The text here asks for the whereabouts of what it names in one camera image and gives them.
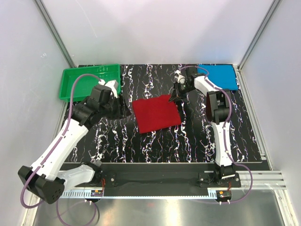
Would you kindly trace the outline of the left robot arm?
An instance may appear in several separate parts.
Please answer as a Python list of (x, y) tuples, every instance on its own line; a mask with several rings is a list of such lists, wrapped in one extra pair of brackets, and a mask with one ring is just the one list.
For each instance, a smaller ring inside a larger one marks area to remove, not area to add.
[(48, 204), (56, 202), (65, 190), (83, 183), (100, 184), (101, 161), (82, 162), (76, 168), (61, 170), (65, 159), (77, 143), (102, 118), (118, 120), (128, 117), (123, 96), (117, 93), (116, 80), (104, 85), (97, 84), (83, 101), (70, 107), (71, 118), (67, 119), (46, 151), (30, 167), (22, 166), (18, 171), (24, 187)]

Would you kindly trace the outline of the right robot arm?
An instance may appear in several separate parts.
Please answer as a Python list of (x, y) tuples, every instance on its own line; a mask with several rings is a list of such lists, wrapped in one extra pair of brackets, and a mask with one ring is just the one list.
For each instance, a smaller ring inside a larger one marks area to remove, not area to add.
[(230, 149), (231, 91), (214, 84), (206, 69), (204, 73), (197, 69), (197, 66), (186, 66), (175, 72), (169, 101), (181, 101), (193, 90), (206, 96), (206, 117), (213, 127), (216, 147), (212, 182), (221, 187), (227, 186), (236, 174)]

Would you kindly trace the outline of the red t shirt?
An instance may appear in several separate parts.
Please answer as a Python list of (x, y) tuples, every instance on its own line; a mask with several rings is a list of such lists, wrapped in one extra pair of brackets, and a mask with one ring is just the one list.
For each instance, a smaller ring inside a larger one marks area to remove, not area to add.
[(144, 134), (181, 125), (177, 105), (169, 101), (170, 97), (170, 95), (161, 95), (132, 102), (139, 133)]

